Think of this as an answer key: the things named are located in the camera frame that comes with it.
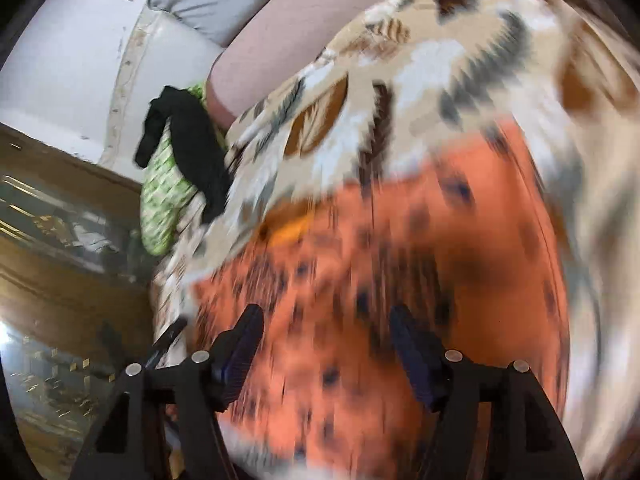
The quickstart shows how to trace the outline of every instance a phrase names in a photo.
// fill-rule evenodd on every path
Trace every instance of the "silver screw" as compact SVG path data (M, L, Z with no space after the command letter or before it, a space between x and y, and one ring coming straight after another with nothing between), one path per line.
M124 369L124 373L126 373L129 377L133 377L134 375L138 375L142 371L142 366L140 363L131 363Z
M447 350L444 352L444 357L447 358L447 361L451 361L452 363L459 363L462 361L462 352L458 350Z
M206 350L198 350L191 356L191 360L194 363L203 363L207 359L209 359L209 352L207 352Z
M524 374L529 371L529 363L523 361L522 359L518 359L513 362L513 367L519 371L521 374Z

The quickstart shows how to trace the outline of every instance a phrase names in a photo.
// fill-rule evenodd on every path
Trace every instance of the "leaf print bedding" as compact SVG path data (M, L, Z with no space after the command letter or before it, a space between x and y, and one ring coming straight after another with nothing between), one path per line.
M385 328L402 299L480 361L526 359L585 471L602 466L623 430L601 418L605 445L579 423L606 390L568 356L595 352L585 290L608 268L581 258L602 229L640 230L611 219L632 209L616 200L640 142L621 45L560 0L387 0L236 120L225 213L178 239L156 326L196 319L175 361L243 303L265 309L223 421L233 459L277 464L260 478L411 478L426 428ZM618 390L628 410L637 382Z

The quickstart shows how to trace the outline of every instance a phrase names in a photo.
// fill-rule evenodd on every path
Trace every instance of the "green patterned fabric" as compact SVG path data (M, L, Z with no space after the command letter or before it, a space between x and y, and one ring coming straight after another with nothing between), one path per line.
M196 187L178 170L171 147L169 119L146 168L140 197L140 226L145 249L165 254L174 241L180 209L196 194Z

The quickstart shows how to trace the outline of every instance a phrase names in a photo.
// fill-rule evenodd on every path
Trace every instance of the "orange fabric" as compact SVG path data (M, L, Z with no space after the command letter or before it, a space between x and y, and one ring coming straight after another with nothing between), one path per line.
M297 239L273 241L254 238L194 291L199 348L247 303L263 307L263 343L222 417L277 455L402 476L422 408L388 338L399 301L476 362L527 360L562 410L564 285L513 122L441 152L410 180L347 184Z

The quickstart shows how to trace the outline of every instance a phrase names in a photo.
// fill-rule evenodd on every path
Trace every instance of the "wall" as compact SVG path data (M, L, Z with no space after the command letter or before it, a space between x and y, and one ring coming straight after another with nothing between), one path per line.
M0 122L97 163L124 48L146 0L47 0L0 72Z

